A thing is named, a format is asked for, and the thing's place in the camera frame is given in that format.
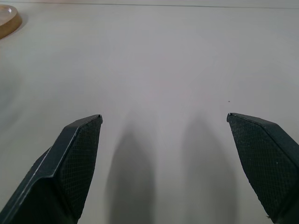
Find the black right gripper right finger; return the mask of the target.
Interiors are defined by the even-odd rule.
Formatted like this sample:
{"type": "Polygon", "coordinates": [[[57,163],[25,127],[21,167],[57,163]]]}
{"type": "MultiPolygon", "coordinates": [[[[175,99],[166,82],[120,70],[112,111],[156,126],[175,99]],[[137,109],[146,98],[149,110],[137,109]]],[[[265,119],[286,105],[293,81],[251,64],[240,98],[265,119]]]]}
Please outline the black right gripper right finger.
{"type": "Polygon", "coordinates": [[[275,224],[299,222],[299,145],[278,124],[229,113],[243,171],[275,224]]]}

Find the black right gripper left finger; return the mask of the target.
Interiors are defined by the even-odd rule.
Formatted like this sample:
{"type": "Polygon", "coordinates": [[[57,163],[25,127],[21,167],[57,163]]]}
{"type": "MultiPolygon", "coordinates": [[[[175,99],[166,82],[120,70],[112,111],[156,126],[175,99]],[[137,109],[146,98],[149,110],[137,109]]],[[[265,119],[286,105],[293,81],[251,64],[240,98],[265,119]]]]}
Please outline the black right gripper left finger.
{"type": "Polygon", "coordinates": [[[0,212],[2,224],[76,224],[95,170],[102,116],[65,126],[0,212]]]}

